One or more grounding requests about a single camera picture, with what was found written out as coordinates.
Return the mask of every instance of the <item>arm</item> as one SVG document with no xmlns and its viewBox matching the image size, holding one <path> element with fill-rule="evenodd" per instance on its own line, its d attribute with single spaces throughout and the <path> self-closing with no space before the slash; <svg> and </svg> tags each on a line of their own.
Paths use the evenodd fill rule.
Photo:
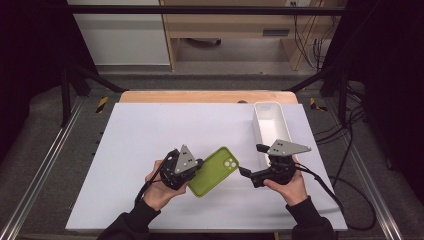
<svg viewBox="0 0 424 240">
<path fill-rule="evenodd" d="M 153 171 L 146 176 L 150 180 L 162 161 L 156 161 Z M 149 239 L 149 223 L 160 214 L 160 210 L 175 196 L 186 192 L 187 183 L 177 191 L 168 188 L 160 180 L 160 174 L 144 193 L 143 200 L 130 213 L 122 213 L 97 238 L 98 240 L 145 240 Z"/>
<path fill-rule="evenodd" d="M 328 219 L 321 217 L 306 193 L 305 183 L 299 170 L 286 185 L 266 179 L 264 185 L 278 192 L 287 202 L 287 210 L 296 220 L 293 240 L 331 240 L 334 230 Z"/>
</svg>

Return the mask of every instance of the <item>white tray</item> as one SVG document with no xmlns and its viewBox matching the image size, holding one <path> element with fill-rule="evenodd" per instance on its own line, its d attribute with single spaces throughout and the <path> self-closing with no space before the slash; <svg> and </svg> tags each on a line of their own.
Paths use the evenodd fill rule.
<svg viewBox="0 0 424 240">
<path fill-rule="evenodd" d="M 279 103 L 257 102 L 254 105 L 254 109 L 253 129 L 255 131 L 256 144 L 271 146 L 277 139 L 292 141 Z M 261 152 L 258 154 L 261 168 L 268 168 L 270 166 L 268 156 Z"/>
</svg>

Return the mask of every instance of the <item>black sleeve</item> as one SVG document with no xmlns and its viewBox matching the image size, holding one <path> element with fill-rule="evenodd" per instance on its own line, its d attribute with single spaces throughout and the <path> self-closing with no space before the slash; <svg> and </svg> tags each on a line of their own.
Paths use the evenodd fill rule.
<svg viewBox="0 0 424 240">
<path fill-rule="evenodd" d="M 311 197 L 295 205 L 286 206 L 297 225 L 292 230 L 293 240 L 333 240 L 334 230 L 327 218 L 321 217 Z"/>
<path fill-rule="evenodd" d="M 149 239 L 149 223 L 159 215 L 144 201 L 140 201 L 130 213 L 122 213 L 97 238 L 98 240 L 146 240 Z"/>
</svg>

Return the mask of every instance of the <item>aluminum rail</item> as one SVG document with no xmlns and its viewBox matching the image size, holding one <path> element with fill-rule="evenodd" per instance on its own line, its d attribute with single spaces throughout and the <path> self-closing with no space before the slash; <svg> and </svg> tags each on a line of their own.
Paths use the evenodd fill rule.
<svg viewBox="0 0 424 240">
<path fill-rule="evenodd" d="M 155 6 L 155 5 L 45 5 L 45 9 L 74 14 L 217 14 L 217 15 L 298 15 L 344 16 L 359 9 L 344 7 L 255 7 L 255 6 Z"/>
<path fill-rule="evenodd" d="M 338 116 L 336 114 L 337 107 L 335 101 L 331 101 L 325 98 L 325 103 L 329 107 L 329 110 L 334 118 L 334 120 L 338 121 Z M 343 142 L 347 148 L 350 141 L 350 134 L 346 134 L 343 136 Z M 383 196 L 378 190 L 377 184 L 373 180 L 370 172 L 368 171 L 366 164 L 361 158 L 358 149 L 355 144 L 352 143 L 350 149 L 350 156 L 352 159 L 352 164 L 355 169 L 356 174 L 358 175 L 359 181 L 361 181 L 362 187 L 364 188 L 365 194 L 368 196 L 369 201 L 374 206 L 377 219 L 380 223 L 381 229 L 386 235 L 386 239 L 388 240 L 402 240 L 402 234 L 397 226 L 395 220 L 390 213 L 390 210 L 384 201 Z"/>
<path fill-rule="evenodd" d="M 19 205 L 15 209 L 12 217 L 9 219 L 6 226 L 0 232 L 1 240 L 14 240 L 18 236 L 19 230 L 21 229 L 31 207 L 33 206 L 38 194 L 40 193 L 44 182 L 46 181 L 50 170 L 52 169 L 60 151 L 62 150 L 63 144 L 71 132 L 78 115 L 82 109 L 85 98 L 78 97 L 74 107 L 71 119 L 68 124 L 59 130 L 59 133 L 56 136 L 53 144 L 51 145 L 49 151 L 47 152 L 43 162 L 41 163 L 40 168 L 32 179 L 31 184 L 29 185 L 26 193 L 22 197 Z"/>
</svg>

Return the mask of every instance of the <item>electrical outlet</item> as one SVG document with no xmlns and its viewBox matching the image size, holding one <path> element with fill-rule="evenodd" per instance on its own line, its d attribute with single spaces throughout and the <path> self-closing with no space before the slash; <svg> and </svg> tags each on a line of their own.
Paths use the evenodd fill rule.
<svg viewBox="0 0 424 240">
<path fill-rule="evenodd" d="M 311 0 L 287 0 L 286 7 L 309 7 Z"/>
<path fill-rule="evenodd" d="M 298 7 L 309 7 L 309 4 L 311 4 L 311 0 L 298 0 L 297 1 Z"/>
<path fill-rule="evenodd" d="M 286 7 L 296 7 L 297 6 L 297 0 L 287 0 L 286 1 Z"/>
</svg>

